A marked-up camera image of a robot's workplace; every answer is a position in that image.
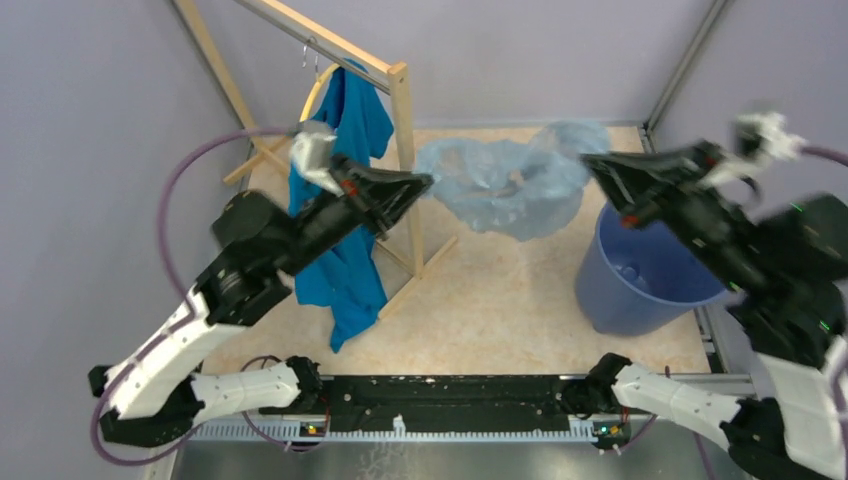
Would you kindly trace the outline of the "blue plastic trash bin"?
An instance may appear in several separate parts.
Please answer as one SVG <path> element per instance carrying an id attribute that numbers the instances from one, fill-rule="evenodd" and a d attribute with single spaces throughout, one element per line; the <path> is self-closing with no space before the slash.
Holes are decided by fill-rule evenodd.
<path id="1" fill-rule="evenodd" d="M 662 223 L 629 230 L 605 204 L 575 278 L 577 304 L 601 334 L 646 335 L 725 296 L 725 287 Z"/>

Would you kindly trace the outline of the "light blue trash bag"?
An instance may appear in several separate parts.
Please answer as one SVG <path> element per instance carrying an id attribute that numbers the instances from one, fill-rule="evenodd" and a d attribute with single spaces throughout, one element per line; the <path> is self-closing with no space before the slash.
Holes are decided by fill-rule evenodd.
<path id="1" fill-rule="evenodd" d="M 580 157 L 610 150 L 604 126 L 561 120 L 526 142 L 428 142 L 417 152 L 415 171 L 433 177 L 429 195 L 471 230 L 525 242 L 548 237 L 577 216 L 590 180 Z"/>

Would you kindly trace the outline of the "wooden clothes rack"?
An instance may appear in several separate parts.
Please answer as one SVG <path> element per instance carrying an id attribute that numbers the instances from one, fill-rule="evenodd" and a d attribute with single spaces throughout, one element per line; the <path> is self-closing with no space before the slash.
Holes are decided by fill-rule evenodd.
<path id="1" fill-rule="evenodd" d="M 395 145 L 399 167 L 402 170 L 410 170 L 415 166 L 412 99 L 406 63 L 389 64 L 281 1 L 242 1 L 240 4 L 256 16 L 298 40 L 301 44 L 304 44 L 309 36 L 314 36 L 318 42 L 316 50 L 320 53 L 320 56 L 331 60 L 332 64 L 339 64 L 346 71 L 358 75 L 376 89 L 387 94 L 391 98 L 391 115 L 395 128 Z M 193 42 L 211 71 L 213 79 L 222 90 L 226 102 L 240 125 L 244 128 L 255 128 L 257 124 L 253 115 L 219 52 L 196 3 L 190 0 L 181 0 L 174 1 L 172 5 L 175 7 L 179 19 L 187 27 Z M 455 236 L 449 238 L 430 258 L 426 258 L 418 207 L 413 206 L 405 219 L 410 242 L 409 255 L 393 249 L 384 240 L 377 243 L 377 248 L 380 251 L 411 275 L 411 279 L 381 309 L 380 319 L 388 318 L 458 241 Z"/>

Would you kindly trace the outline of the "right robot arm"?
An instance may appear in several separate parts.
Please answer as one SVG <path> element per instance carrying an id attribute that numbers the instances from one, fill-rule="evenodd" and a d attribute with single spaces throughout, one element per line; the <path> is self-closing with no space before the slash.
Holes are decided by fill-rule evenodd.
<path id="1" fill-rule="evenodd" d="M 718 395 L 650 372 L 614 353 L 558 395 L 568 414 L 641 410 L 697 433 L 757 479 L 847 475 L 847 207 L 823 193 L 760 221 L 719 193 L 751 182 L 802 140 L 743 140 L 733 151 L 702 141 L 665 153 L 584 154 L 582 163 L 628 229 L 663 223 L 729 290 L 729 314 L 775 392 Z"/>

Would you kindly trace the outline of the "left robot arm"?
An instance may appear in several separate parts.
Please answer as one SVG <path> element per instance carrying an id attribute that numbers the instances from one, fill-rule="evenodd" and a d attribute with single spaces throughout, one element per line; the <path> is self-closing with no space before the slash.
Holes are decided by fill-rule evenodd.
<path id="1" fill-rule="evenodd" d="M 100 401 L 90 427 L 96 446 L 153 448 L 219 417 L 317 407 L 322 380 L 306 357 L 226 375 L 201 375 L 197 367 L 290 296 L 284 276 L 300 274 L 361 228 L 385 236 L 433 183 L 428 174 L 371 168 L 341 154 L 331 159 L 329 178 L 336 191 L 320 193 L 296 215 L 257 190 L 229 201 L 212 227 L 220 254 L 172 317 L 125 361 L 90 371 Z"/>

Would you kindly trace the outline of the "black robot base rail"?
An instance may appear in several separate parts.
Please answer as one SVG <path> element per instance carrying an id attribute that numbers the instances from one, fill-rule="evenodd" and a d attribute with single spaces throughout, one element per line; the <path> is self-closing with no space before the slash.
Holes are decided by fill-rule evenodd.
<path id="1" fill-rule="evenodd" d="M 328 419 L 333 433 L 387 432 L 401 418 L 412 433 L 530 433 L 628 413 L 581 376 L 334 376 L 301 414 Z"/>

